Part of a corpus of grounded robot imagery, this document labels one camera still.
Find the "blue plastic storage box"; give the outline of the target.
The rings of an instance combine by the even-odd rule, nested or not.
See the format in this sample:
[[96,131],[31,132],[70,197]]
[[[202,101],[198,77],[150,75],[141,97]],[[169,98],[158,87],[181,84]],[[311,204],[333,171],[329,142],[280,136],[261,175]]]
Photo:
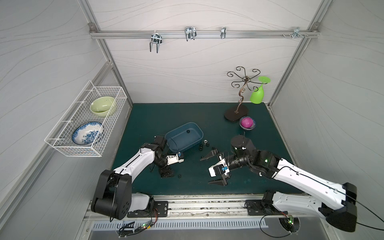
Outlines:
[[204,137],[202,129],[194,122],[186,123],[166,133],[169,150],[173,153],[185,152],[201,143]]

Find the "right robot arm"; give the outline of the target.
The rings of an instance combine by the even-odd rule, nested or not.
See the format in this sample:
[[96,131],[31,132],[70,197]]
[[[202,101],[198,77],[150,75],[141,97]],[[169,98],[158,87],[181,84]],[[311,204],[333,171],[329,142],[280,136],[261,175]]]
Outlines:
[[290,213],[300,213],[324,219],[331,226],[344,232],[356,230],[358,210],[357,187],[350,183],[332,183],[294,166],[286,159],[270,151],[258,150],[251,139],[238,135],[231,140],[232,154],[224,154],[212,149],[203,161],[217,157],[218,162],[209,167],[213,185],[226,186],[231,172],[248,167],[260,177],[289,184],[301,191],[302,195],[291,195],[277,191],[266,191],[263,198],[255,204],[246,203],[251,213],[263,212],[265,215],[281,214],[284,227],[295,225]]

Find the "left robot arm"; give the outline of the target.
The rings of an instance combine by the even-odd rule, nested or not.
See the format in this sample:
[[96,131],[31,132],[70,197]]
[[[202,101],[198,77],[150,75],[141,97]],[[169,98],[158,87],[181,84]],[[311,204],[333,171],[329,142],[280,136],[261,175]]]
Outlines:
[[153,143],[143,144],[138,152],[120,167],[101,173],[93,196],[91,211],[113,219],[122,220],[129,212],[146,210],[151,197],[134,194],[132,184],[139,174],[154,163],[161,178],[174,176],[163,155],[167,140],[155,136]]

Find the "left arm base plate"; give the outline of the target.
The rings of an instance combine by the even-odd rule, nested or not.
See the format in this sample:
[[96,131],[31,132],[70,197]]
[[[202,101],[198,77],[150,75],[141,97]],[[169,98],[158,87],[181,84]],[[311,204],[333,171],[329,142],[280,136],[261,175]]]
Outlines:
[[128,212],[127,218],[165,218],[168,216],[168,201],[151,201],[145,210]]

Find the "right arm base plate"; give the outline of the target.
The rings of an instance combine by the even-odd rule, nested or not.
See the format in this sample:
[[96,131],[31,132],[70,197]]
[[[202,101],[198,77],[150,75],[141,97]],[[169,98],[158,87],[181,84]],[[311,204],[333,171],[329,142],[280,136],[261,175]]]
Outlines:
[[248,216],[284,215],[287,211],[280,211],[265,200],[246,200],[244,204]]

